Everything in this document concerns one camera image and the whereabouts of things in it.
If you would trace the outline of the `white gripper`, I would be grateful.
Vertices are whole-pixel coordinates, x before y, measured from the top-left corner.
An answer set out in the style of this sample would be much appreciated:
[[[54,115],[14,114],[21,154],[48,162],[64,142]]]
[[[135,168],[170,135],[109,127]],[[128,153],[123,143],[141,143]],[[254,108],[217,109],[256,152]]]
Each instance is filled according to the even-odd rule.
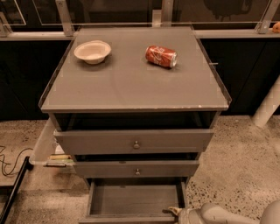
[[[201,224],[200,214],[196,209],[182,209],[169,206],[168,210],[178,216],[178,224]]]

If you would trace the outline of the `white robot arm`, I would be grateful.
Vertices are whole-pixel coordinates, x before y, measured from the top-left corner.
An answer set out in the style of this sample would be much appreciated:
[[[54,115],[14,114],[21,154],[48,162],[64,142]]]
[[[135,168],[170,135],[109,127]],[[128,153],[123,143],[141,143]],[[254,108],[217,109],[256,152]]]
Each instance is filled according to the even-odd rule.
[[[169,206],[168,210],[178,216],[176,224],[280,224],[280,200],[270,203],[260,220],[230,213],[213,203],[205,203],[200,209]]]

